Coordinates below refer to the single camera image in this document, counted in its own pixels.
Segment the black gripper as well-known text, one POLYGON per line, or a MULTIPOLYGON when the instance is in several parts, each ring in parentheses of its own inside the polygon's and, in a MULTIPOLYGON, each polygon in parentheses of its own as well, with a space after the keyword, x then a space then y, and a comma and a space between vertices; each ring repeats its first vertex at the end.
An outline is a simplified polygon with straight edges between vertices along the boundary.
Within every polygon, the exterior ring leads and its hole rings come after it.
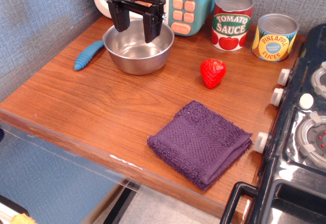
POLYGON ((160 35, 163 20, 166 20, 166 12, 164 5, 166 0, 106 0, 114 22, 114 26, 118 32, 127 30, 130 26, 129 11, 124 7, 123 3, 131 4, 131 11, 141 15, 139 2, 145 2, 151 6, 145 7, 145 10, 153 10, 153 13, 145 13, 143 15, 143 27, 145 42, 150 43, 160 35))

